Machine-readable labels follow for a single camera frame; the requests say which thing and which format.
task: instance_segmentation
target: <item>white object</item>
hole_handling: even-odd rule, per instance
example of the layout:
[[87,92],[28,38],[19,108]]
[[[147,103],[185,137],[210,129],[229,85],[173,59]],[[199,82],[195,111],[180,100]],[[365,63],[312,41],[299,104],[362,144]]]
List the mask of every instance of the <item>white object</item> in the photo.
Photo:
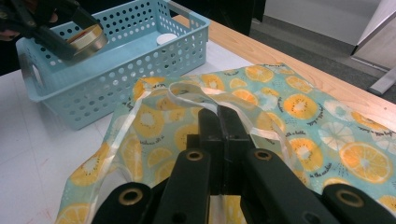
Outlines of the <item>white object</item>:
[[162,45],[162,44],[164,44],[166,42],[169,42],[169,41],[171,41],[173,39],[176,39],[176,38],[177,38],[177,35],[174,35],[174,34],[159,35],[157,37],[157,45],[160,46],[160,45]]

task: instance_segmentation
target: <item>floor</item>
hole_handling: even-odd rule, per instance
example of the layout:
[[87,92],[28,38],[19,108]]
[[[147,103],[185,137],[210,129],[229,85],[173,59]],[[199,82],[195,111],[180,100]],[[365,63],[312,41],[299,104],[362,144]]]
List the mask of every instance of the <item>floor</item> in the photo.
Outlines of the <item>floor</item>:
[[294,46],[315,52],[320,56],[332,59],[338,63],[350,66],[373,77],[382,77],[385,74],[384,71],[353,60],[350,57],[350,53],[355,46],[325,35],[320,35],[267,16],[263,17],[262,22],[254,20],[251,23],[251,28]]
[[[352,59],[355,46],[267,16],[252,21],[249,36],[365,91],[386,74]],[[396,104],[396,85],[380,97]]]

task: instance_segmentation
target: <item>wooden table edge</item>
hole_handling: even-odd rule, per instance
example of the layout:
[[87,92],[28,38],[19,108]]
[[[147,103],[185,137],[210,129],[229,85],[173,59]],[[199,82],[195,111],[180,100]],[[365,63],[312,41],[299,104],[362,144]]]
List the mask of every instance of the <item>wooden table edge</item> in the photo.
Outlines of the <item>wooden table edge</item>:
[[[181,16],[176,16],[175,20],[186,24],[186,19]],[[319,90],[330,94],[338,101],[363,114],[367,119],[372,119],[396,131],[396,119],[394,119],[396,104],[350,85],[215,21],[210,22],[209,39],[254,64],[284,63]]]

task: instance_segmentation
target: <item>white wall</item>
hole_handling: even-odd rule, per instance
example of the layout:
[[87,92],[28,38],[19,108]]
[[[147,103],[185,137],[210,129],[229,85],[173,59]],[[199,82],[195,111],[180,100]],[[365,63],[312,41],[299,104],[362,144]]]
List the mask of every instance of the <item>white wall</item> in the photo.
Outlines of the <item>white wall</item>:
[[381,0],[266,0],[264,15],[357,45],[380,2]]

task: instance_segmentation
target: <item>basket handle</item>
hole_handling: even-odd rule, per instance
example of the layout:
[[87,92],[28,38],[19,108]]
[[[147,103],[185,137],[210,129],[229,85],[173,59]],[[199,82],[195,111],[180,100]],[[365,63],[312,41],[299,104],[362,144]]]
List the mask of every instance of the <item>basket handle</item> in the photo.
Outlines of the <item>basket handle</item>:
[[164,0],[164,1],[168,3],[169,9],[171,9],[172,11],[176,12],[177,14],[179,14],[185,18],[188,18],[190,13],[192,12],[192,10],[190,10],[186,7],[183,7],[179,3],[176,3],[172,0]]

